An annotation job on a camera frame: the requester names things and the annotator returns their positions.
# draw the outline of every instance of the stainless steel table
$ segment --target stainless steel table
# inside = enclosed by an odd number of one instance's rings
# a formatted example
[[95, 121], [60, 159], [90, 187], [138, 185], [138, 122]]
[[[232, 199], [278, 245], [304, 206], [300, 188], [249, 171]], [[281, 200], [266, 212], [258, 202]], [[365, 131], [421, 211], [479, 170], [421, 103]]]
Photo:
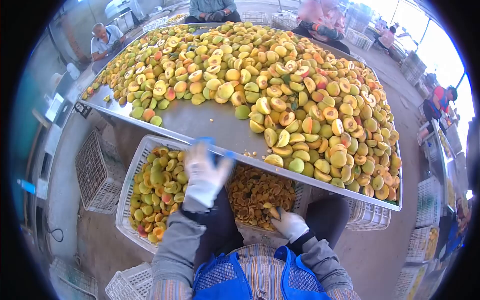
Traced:
[[[199, 26], [199, 29], [195, 33], [201, 34], [203, 32], [207, 32], [208, 29], [216, 28], [221, 24], [222, 23], [201, 23], [190, 25]], [[335, 55], [335, 57], [345, 58], [347, 60], [355, 60], [353, 57], [335, 48], [331, 48], [321, 43], [317, 43], [317, 45], [321, 46], [325, 50], [329, 50]], [[363, 202], [371, 203], [373, 205], [385, 207], [393, 211], [400, 211], [402, 209], [402, 169], [400, 169], [400, 173], [398, 175], [400, 178], [400, 187], [398, 188], [399, 206], [397, 206], [365, 196], [360, 193], [352, 192], [347, 189], [338, 188], [315, 178], [310, 178], [283, 168], [269, 165], [261, 160], [262, 156], [267, 156], [269, 154], [267, 153], [268, 146], [265, 143], [264, 135], [253, 133], [248, 125], [248, 120], [236, 119], [234, 116], [235, 107], [229, 102], [221, 105], [216, 103], [214, 100], [209, 100], [205, 101], [199, 106], [195, 106], [192, 105], [191, 101], [189, 100], [174, 100], [170, 103], [169, 107], [164, 111], [164, 113], [162, 113], [161, 117], [163, 119], [163, 123], [161, 127], [158, 127], [150, 123], [129, 117], [129, 114], [132, 111], [131, 103], [127, 103], [124, 107], [121, 107], [115, 100], [111, 100], [109, 102], [103, 101], [103, 98], [107, 95], [110, 95], [110, 97], [113, 98], [113, 91], [107, 85], [102, 85], [89, 99], [81, 100], [79, 97], [78, 101], [85, 105], [91, 106], [98, 111], [102, 111], [106, 114], [140, 126], [159, 135], [182, 141], [187, 144], [192, 144], [196, 138], [209, 136], [214, 138], [216, 141], [216, 146], [213, 147], [212, 150], [218, 155], [224, 156], [226, 151], [231, 150], [235, 152], [234, 158], [239, 162], [249, 164], [268, 172], [303, 182], [323, 190], [341, 194], [345, 197], [350, 197]], [[398, 142], [396, 143], [396, 147], [398, 157], [400, 157], [400, 148], [398, 146]], [[256, 158], [244, 156], [243, 154], [245, 150], [251, 154], [253, 152], [257, 152]]]

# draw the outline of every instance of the hand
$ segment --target hand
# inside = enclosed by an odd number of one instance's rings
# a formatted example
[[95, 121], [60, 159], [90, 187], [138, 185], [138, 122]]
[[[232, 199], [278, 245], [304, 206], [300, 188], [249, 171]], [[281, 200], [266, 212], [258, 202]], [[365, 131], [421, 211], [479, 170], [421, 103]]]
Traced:
[[281, 207], [278, 207], [277, 211], [280, 214], [280, 221], [272, 219], [272, 224], [291, 244], [310, 230], [301, 216], [294, 213], [287, 213]]
[[216, 167], [213, 154], [208, 151], [208, 144], [205, 141], [193, 145], [185, 157], [185, 170], [189, 182], [184, 209], [192, 212], [198, 210], [198, 205], [195, 204], [201, 204], [204, 210], [212, 208], [232, 168], [233, 160], [226, 157]]
[[217, 11], [213, 13], [212, 21], [221, 22], [225, 17], [226, 13], [224, 11]]

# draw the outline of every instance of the man in red shirt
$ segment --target man in red shirt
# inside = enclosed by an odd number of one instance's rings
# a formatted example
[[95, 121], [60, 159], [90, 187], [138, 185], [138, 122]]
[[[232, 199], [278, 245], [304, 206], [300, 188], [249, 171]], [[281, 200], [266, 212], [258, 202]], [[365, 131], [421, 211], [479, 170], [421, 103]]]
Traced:
[[[458, 94], [456, 92], [456, 88], [454, 88], [453, 86], [449, 86], [447, 89], [438, 86], [434, 89], [432, 97], [423, 101], [423, 113], [425, 114], [425, 117], [427, 118], [428, 122], [430, 122], [430, 124], [426, 129], [422, 130], [417, 135], [417, 140], [420, 146], [423, 142], [423, 139], [425, 139], [429, 135], [429, 133], [433, 132], [432, 119], [440, 120], [440, 118], [442, 117], [442, 111], [448, 113], [448, 104], [450, 103], [450, 101], [453, 101], [455, 103], [457, 97]], [[439, 124], [442, 131], [446, 134], [445, 128], [442, 123], [439, 122]]]

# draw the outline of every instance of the seated person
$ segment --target seated person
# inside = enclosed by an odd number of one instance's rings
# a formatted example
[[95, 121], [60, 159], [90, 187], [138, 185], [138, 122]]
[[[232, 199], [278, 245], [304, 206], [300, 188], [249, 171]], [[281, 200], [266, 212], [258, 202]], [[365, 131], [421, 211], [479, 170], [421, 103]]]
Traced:
[[307, 0], [299, 8], [298, 21], [293, 33], [350, 54], [350, 49], [340, 42], [345, 34], [345, 17], [338, 8], [338, 0]]
[[98, 74], [106, 64], [111, 61], [132, 39], [127, 39], [122, 31], [115, 25], [104, 26], [97, 23], [92, 28], [94, 37], [90, 42], [92, 51], [92, 71]]
[[385, 50], [388, 50], [395, 41], [395, 26], [391, 26], [390, 29], [384, 29], [379, 33], [379, 36], [375, 38], [374, 44], [380, 45]]
[[234, 0], [190, 0], [185, 23], [241, 22]]

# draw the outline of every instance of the blue vest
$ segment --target blue vest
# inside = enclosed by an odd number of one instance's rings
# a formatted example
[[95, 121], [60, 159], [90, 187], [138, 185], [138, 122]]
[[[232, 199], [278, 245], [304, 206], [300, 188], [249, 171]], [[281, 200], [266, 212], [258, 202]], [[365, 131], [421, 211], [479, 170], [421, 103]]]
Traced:
[[[286, 246], [282, 246], [277, 249], [274, 257], [285, 262], [281, 278], [285, 300], [330, 299], [315, 274], [302, 263], [301, 256], [297, 257]], [[252, 290], [238, 259], [237, 252], [222, 254], [201, 265], [193, 283], [193, 299], [253, 299]]]

